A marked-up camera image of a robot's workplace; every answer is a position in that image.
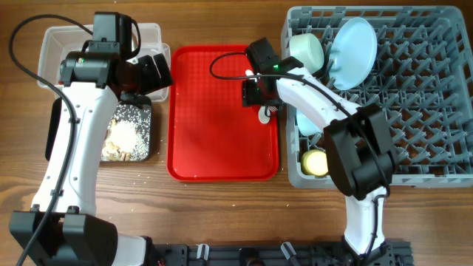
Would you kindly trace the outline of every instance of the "clear plastic bin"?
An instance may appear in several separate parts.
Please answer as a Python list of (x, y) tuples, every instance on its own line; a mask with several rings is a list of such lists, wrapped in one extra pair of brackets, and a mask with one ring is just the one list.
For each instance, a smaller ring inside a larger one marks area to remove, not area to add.
[[(168, 44), (161, 42), (160, 26), (156, 23), (139, 23), (141, 34), (141, 50), (138, 57), (144, 55), (164, 54), (169, 68), (171, 68), (171, 49)], [(136, 29), (133, 27), (133, 33), (136, 35)], [(39, 55), (38, 75), (47, 81), (58, 85), (60, 74), (59, 66), (71, 51), (80, 51), (85, 41), (91, 39), (89, 33), (86, 33), (77, 26), (51, 27), (46, 30)], [(48, 86), (38, 81), (41, 88), (48, 89)], [(167, 99), (169, 88), (160, 89), (147, 96), (153, 101), (161, 102)]]

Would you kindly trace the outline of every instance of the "yellow cup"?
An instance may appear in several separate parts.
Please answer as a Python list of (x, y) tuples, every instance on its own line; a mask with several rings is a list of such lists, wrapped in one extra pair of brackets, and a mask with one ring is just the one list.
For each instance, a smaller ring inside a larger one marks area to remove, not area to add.
[(312, 150), (302, 155), (302, 172), (323, 177), (328, 174), (327, 155), (323, 151)]

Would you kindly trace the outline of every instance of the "cable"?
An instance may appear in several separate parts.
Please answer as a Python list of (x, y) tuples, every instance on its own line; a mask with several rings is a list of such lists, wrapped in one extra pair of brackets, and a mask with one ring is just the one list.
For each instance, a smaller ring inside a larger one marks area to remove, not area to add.
[(372, 236), (371, 236), (370, 244), (368, 245), (367, 252), (365, 252), (365, 254), (363, 255), (363, 258), (362, 258), (363, 265), (368, 265), (368, 258), (370, 257), (372, 247), (375, 244), (375, 240), (378, 237), (376, 235), (376, 233), (378, 232), (378, 215), (379, 215), (378, 214), (378, 204), (379, 204), (378, 201), (379, 201), (380, 198), (387, 198), (387, 196), (386, 195), (378, 195), (373, 200), (373, 204), (375, 205), (375, 224), (374, 224), (373, 233), (372, 233)]
[(79, 26), (82, 30), (85, 30), (89, 34), (93, 34), (92, 31), (87, 29), (84, 25), (79, 24), (78, 22), (73, 21), (70, 18), (66, 18), (66, 17), (58, 16), (58, 15), (46, 14), (46, 15), (33, 16), (31, 18), (25, 19), (18, 26), (16, 26), (16, 28), (12, 32), (12, 35), (10, 36), (10, 43), (8, 44), (8, 52), (10, 54), (10, 57), (12, 58), (13, 63), (15, 63), (15, 65), (19, 69), (23, 70), (23, 72), (25, 72), (29, 76), (31, 76), (34, 79), (36, 79), (37, 81), (40, 81), (43, 84), (47, 85), (49, 88), (51, 88), (51, 90), (55, 94), (57, 94), (62, 99), (62, 101), (66, 104), (66, 107), (69, 111), (70, 122), (71, 122), (70, 123), (71, 124), (70, 133), (69, 133), (69, 142), (67, 144), (66, 155), (64, 156), (64, 161), (62, 163), (61, 171), (59, 172), (59, 178), (58, 178), (58, 181), (57, 181), (56, 186), (54, 188), (54, 193), (51, 197), (50, 204), (48, 205), (47, 210), (44, 212), (43, 218), (39, 222), (38, 227), (35, 230), (35, 233), (33, 233), (33, 235), (31, 236), (30, 241), (28, 242), (27, 246), (24, 248), (23, 253), (20, 255), (20, 258), (18, 259), (18, 262), (16, 264), (17, 266), (23, 265), (24, 260), (27, 258), (28, 252), (30, 251), (30, 249), (33, 246), (34, 242), (37, 240), (39, 234), (41, 233), (44, 226), (46, 225), (46, 222), (49, 219), (49, 217), (52, 213), (52, 210), (53, 210), (53, 208), (54, 208), (54, 206), (55, 206), (55, 204), (56, 204), (56, 202), (57, 202), (57, 200), (60, 196), (61, 187), (62, 187), (62, 184), (64, 182), (64, 178), (66, 176), (67, 166), (69, 165), (70, 157), (71, 157), (71, 154), (72, 154), (72, 147), (73, 147), (73, 144), (74, 144), (75, 130), (76, 130), (75, 121), (76, 121), (77, 116), (75, 114), (74, 106), (70, 102), (69, 98), (60, 89), (58, 89), (54, 85), (52, 85), (52, 83), (50, 83), (49, 81), (45, 80), (44, 78), (38, 76), (37, 74), (31, 72), (26, 67), (24, 67), (22, 64), (20, 64), (20, 62), (18, 62), (18, 60), (16, 59), (15, 54), (13, 53), (13, 41), (15, 40), (16, 33), (25, 24), (28, 24), (29, 22), (40, 19), (40, 18), (57, 18), (57, 19), (61, 19), (61, 20), (64, 20), (64, 21), (68, 21), (72, 24), (75, 24), (75, 25)]
[(370, 150), (370, 153), (372, 155), (372, 158), (374, 159), (375, 161), (375, 164), (376, 164), (376, 168), (378, 169), (378, 172), (381, 176), (381, 181), (383, 183), (383, 187), (386, 188), (386, 194), (385, 195), (378, 195), (375, 197), (375, 199), (373, 200), (373, 203), (375, 205), (375, 222), (374, 222), (374, 228), (373, 228), (373, 232), (372, 232), (372, 236), (371, 236), (371, 240), (370, 240), (370, 245), (368, 246), (368, 249), (367, 249), (367, 252), (362, 255), (362, 262), (364, 264), (367, 263), (367, 260), (368, 260), (368, 257), (370, 256), (371, 254), (371, 251), (372, 251), (372, 247), (375, 243), (375, 239), (377, 237), (376, 233), (378, 232), (378, 200), (380, 198), (387, 198), (390, 196), (391, 194), (391, 189), (389, 187), (389, 184), (387, 182), (387, 178), (386, 178), (386, 175), (384, 174), (384, 171), (381, 167), (381, 163), (379, 162), (379, 159), (378, 159), (378, 155), (376, 154), (375, 152), (375, 149), (372, 147), (372, 144), (371, 142), (368, 140), (368, 137), (366, 135), (366, 133), (364, 132), (364, 130), (362, 129), (362, 127), (360, 126), (360, 124), (355, 121), (352, 117), (352, 115), (339, 103), (337, 102), (336, 100), (334, 100), (332, 97), (330, 97), (330, 95), (328, 95), (323, 89), (320, 89), (317, 85), (315, 84), (312, 84), (311, 82), (305, 80), (302, 76), (298, 76), (298, 75), (293, 75), (293, 74), (289, 74), (289, 73), (286, 73), (285, 75), (280, 75), (280, 74), (262, 74), (262, 75), (249, 75), (249, 76), (241, 76), (241, 77), (222, 77), (222, 76), (219, 76), (219, 75), (215, 75), (214, 71), (213, 71), (213, 68), (214, 68), (214, 65), (215, 63), (220, 60), (221, 58), (224, 58), (224, 57), (227, 57), (227, 56), (230, 56), (230, 55), (246, 55), (245, 52), (229, 52), (229, 53), (226, 53), (226, 54), (223, 54), (223, 55), (219, 55), (217, 56), (213, 61), (212, 63), (210, 64), (210, 73), (211, 75), (214, 77), (214, 78), (219, 78), (219, 79), (222, 79), (222, 80), (228, 80), (228, 81), (237, 81), (237, 80), (246, 80), (246, 79), (250, 79), (250, 78), (287, 78), (287, 79), (291, 79), (291, 80), (294, 80), (294, 81), (299, 81), (301, 83), (303, 83), (304, 85), (307, 84), (308, 86), (314, 88), (315, 90), (317, 90), (318, 92), (320, 92), (324, 97), (326, 97), (326, 99), (328, 99), (337, 109), (339, 109), (340, 111), (342, 111), (346, 116), (347, 116), (347, 119), (349, 120), (350, 124), (355, 128), (356, 132), (358, 133), (358, 135), (363, 138), (365, 140), (365, 143), (367, 144), (367, 147), (368, 149)]

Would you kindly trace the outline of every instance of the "black mount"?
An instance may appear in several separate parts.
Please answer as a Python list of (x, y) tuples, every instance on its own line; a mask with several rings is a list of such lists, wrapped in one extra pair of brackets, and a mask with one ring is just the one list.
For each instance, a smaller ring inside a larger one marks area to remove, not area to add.
[(348, 120), (334, 120), (324, 128), (324, 144), (330, 176), (345, 196), (363, 200), (380, 186), (389, 185), (399, 164), (384, 112), (375, 104), (361, 107), (352, 116), (367, 135), (378, 156), (387, 184), (383, 184), (378, 168), (366, 143), (356, 147), (355, 129)]
[[(266, 38), (259, 39), (250, 44), (245, 49), (245, 53), (255, 75), (257, 73), (284, 74), (295, 67), (304, 66), (303, 63), (293, 57), (281, 60)], [(279, 109), (283, 102), (279, 98), (276, 79), (264, 77), (258, 78), (256, 82), (253, 80), (243, 81), (243, 106), (275, 106)]]
[[(25, 248), (41, 221), (39, 211), (15, 211), (10, 232)], [(28, 255), (36, 265), (112, 265), (117, 228), (88, 214), (52, 214)]]
[[(295, 256), (287, 259), (279, 246), (211, 246), (208, 259), (197, 246), (155, 245), (165, 266), (352, 266), (355, 265), (341, 242), (293, 246)], [(388, 242), (380, 256), (367, 266), (414, 266), (409, 242)]]
[(120, 13), (96, 12), (92, 40), (84, 43), (82, 51), (67, 55), (61, 63), (60, 82), (65, 86), (74, 81), (94, 82), (102, 89), (109, 86), (119, 99), (122, 92), (144, 95), (171, 85), (163, 54), (145, 55), (136, 64), (126, 61), (140, 51), (140, 43), (132, 51), (133, 24), (137, 27), (134, 20)]

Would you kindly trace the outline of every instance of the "black bracket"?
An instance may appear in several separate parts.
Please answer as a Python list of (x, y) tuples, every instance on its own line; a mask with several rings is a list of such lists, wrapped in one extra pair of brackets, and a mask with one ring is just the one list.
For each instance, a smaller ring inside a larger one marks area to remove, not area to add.
[[(10, 232), (22, 248), (44, 213), (15, 211)], [(112, 265), (118, 246), (117, 228), (88, 214), (51, 214), (28, 256), (37, 265)]]
[(355, 129), (348, 118), (324, 128), (328, 170), (338, 190), (362, 200), (374, 189), (389, 185), (399, 160), (384, 112), (375, 104), (361, 107), (352, 116), (367, 135), (378, 156), (387, 184), (383, 184), (373, 156), (364, 144), (356, 147)]

